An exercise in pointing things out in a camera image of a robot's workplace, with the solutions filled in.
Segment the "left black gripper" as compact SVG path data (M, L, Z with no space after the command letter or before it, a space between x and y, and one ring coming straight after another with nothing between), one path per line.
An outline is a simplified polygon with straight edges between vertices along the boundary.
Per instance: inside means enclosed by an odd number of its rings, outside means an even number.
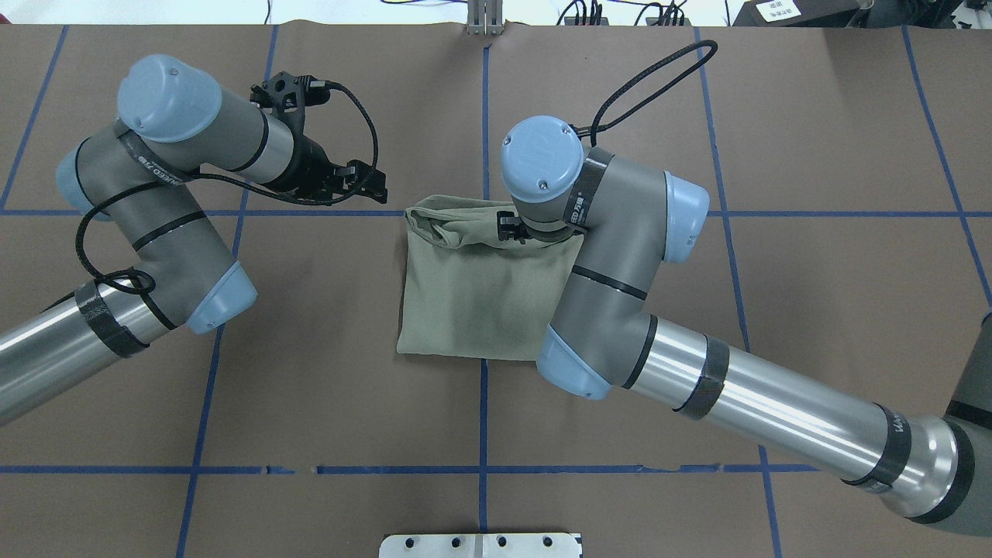
M359 160L346 165L329 161L325 150L304 134L305 110L329 102L334 91L347 96L360 114L365 108L339 82L283 71L251 86L250 101L283 123L291 134L288 165L275 179L263 181L260 194L304 206L333 206L357 195L388 195L386 174Z

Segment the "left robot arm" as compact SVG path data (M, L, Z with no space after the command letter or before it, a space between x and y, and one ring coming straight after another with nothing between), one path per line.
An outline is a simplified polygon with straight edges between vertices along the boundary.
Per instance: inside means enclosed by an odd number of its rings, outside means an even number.
M2 423L188 326L207 333L255 303L257 290L188 184L224 181L286 204L388 198L373 160L334 164L305 135L305 110L349 99L343 84L277 73L249 96L167 54L137 61L113 124L57 168L82 218L74 249L88 281L2 335Z

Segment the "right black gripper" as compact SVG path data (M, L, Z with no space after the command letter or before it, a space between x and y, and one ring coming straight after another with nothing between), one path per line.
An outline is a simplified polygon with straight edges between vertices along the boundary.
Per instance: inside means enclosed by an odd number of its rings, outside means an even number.
M567 238L584 236L585 233L585 229L568 222L563 215L543 222L511 211L497 212L497 236L500 241L525 243L528 239L535 239L540 243L563 243Z

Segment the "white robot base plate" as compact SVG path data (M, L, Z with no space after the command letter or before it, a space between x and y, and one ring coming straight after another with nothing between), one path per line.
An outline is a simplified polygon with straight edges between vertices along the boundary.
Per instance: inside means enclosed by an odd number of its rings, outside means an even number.
M584 557L580 534L503 532L397 534L380 544L379 557Z

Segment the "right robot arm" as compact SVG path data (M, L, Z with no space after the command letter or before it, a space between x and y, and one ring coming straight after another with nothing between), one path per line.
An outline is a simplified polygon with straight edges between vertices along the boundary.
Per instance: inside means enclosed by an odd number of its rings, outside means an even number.
M680 264L708 217L705 188L585 147L555 116L506 134L501 177L513 212L502 239L582 239L536 368L571 394L614 386L791 453L879 497L895 515L990 535L990 318L942 417L908 417L644 310L660 264Z

